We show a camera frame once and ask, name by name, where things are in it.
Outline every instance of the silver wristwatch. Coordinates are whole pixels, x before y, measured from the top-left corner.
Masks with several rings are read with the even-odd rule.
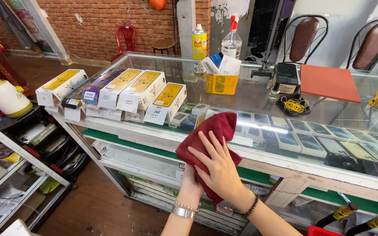
[[[189,219],[192,219],[192,220],[198,214],[198,212],[196,212],[196,211],[188,210],[186,208],[182,208],[182,207],[179,207],[179,206],[173,206],[171,208],[171,213],[174,213],[176,215],[183,216],[185,218],[189,218]]]

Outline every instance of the rubber band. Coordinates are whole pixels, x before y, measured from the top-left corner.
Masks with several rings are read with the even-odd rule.
[[[286,96],[282,96],[281,101],[284,103],[285,108],[289,111],[295,111],[298,113],[304,112],[304,109],[309,106],[309,102],[307,100],[297,100],[297,99],[287,99]]]

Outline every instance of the floor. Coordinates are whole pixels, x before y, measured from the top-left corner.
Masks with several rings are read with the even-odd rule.
[[[28,81],[31,89],[69,68],[84,69],[88,76],[102,67],[73,64],[62,66],[59,61],[9,56],[8,61]],[[128,200],[122,192],[91,161],[81,172],[71,191],[37,232],[42,236],[159,236],[168,214]],[[193,225],[190,235],[223,235],[203,226]]]

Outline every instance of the hand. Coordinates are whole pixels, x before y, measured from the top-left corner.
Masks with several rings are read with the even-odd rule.
[[[209,131],[208,135],[213,145],[208,141],[202,131],[199,131],[198,135],[207,149],[208,154],[211,156],[210,159],[195,148],[188,147],[189,152],[197,157],[208,168],[210,173],[207,174],[202,169],[195,166],[198,174],[206,185],[221,198],[229,201],[241,212],[247,212],[255,201],[255,195],[242,184],[224,137],[222,137],[223,146],[221,146],[212,131]]]
[[[195,170],[193,169],[193,166],[186,165],[176,201],[197,209],[203,193],[204,188],[202,188],[202,185],[195,180]]]

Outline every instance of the red cloth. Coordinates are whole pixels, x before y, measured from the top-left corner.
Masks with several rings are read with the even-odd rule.
[[[192,155],[192,153],[188,151],[188,146],[195,148],[196,150],[207,155],[207,157],[211,158],[207,152],[207,149],[205,148],[204,144],[199,138],[198,132],[202,131],[209,140],[209,142],[211,142],[208,132],[212,130],[214,135],[217,137],[218,141],[220,141],[221,145],[223,145],[223,136],[226,142],[231,141],[233,139],[234,131],[236,130],[236,121],[237,115],[235,113],[219,113],[206,119],[179,145],[179,147],[177,147],[176,157],[178,157],[179,159],[181,159],[189,165],[197,165],[199,168],[201,168],[203,171],[209,174],[208,168],[201,161],[199,161],[197,157],[195,157],[194,155]],[[230,156],[233,159],[234,164],[237,166],[242,161],[242,158],[233,151],[228,151],[230,152]],[[197,180],[204,187],[204,190],[207,193],[209,199],[211,199],[214,202],[214,205],[217,205],[218,203],[223,201],[223,199],[220,196],[218,196],[218,194],[216,194],[214,191],[208,188],[208,186],[205,184],[205,182],[202,180],[202,178],[199,176],[196,170],[195,174]]]

